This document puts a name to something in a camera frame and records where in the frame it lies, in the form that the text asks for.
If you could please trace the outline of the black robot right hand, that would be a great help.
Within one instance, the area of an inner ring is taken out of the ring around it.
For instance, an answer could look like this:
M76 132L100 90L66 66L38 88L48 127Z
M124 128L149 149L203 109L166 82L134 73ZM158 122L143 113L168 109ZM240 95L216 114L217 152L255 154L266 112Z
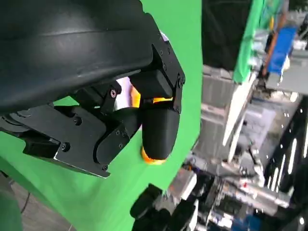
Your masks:
M165 208L157 210L154 205L161 195L162 190L152 184L139 195L130 209L135 219L133 231L181 231L186 227L194 206L181 201L173 213Z

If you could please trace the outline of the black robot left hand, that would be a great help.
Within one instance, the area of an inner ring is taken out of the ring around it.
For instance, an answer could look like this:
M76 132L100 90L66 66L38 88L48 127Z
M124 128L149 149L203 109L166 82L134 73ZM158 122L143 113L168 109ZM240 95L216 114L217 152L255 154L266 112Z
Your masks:
M27 155L107 178L142 129L146 155L166 160L184 84L138 0L0 3L0 129Z

